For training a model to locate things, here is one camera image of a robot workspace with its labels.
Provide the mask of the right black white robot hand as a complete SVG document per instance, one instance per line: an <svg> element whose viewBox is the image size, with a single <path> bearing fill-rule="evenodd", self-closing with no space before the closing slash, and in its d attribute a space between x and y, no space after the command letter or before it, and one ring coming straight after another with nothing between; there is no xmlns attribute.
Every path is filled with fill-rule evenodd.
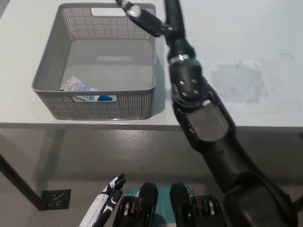
<svg viewBox="0 0 303 227"><path fill-rule="evenodd" d="M118 0L118 6L126 13L128 18L138 27L154 37L164 36L169 47L167 60L169 64L179 58L195 58L194 48L186 38L183 15L178 0L164 1L166 22L128 0Z"/></svg>

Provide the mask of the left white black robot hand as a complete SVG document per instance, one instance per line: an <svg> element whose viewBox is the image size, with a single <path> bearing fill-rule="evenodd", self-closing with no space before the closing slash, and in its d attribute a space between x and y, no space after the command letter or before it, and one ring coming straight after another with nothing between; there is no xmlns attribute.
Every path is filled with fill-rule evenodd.
<svg viewBox="0 0 303 227"><path fill-rule="evenodd" d="M103 191L95 197L79 226L103 227L123 194L122 187L125 182L124 173L109 182Z"/></svg>

